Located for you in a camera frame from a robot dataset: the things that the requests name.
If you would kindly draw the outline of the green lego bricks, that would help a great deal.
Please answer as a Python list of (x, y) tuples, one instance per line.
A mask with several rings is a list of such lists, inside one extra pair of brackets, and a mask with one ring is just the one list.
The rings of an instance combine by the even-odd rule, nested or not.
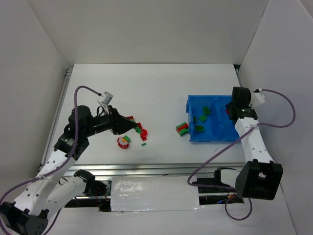
[(135, 128), (135, 131), (136, 131), (137, 133), (141, 134), (141, 129), (140, 129), (139, 127), (136, 127), (136, 128)]

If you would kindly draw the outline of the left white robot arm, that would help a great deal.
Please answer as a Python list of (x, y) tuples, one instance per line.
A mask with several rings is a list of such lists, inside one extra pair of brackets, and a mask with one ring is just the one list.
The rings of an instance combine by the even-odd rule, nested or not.
[(106, 196), (110, 186), (96, 180), (89, 171), (80, 169), (60, 188), (57, 184), (89, 145), (88, 138), (110, 130), (121, 135), (137, 124), (120, 115), (116, 108), (108, 106), (106, 114), (92, 116), (85, 105), (74, 108), (68, 118), (68, 125), (59, 137), (54, 150), (35, 179), (25, 183), (25, 190), (12, 202), (0, 200), (0, 227), (20, 235), (45, 235), (50, 230), (49, 219), (59, 214), (72, 198), (85, 196)]

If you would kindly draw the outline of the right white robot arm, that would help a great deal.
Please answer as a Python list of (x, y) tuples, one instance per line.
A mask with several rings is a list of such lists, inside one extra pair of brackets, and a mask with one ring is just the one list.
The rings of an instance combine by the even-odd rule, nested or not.
[(261, 92), (233, 87), (231, 101), (226, 104), (228, 117), (241, 138), (246, 164), (241, 171), (219, 167), (214, 183), (234, 188), (240, 198), (273, 200), (283, 175), (282, 165), (275, 163), (267, 151), (253, 108), (265, 100)]

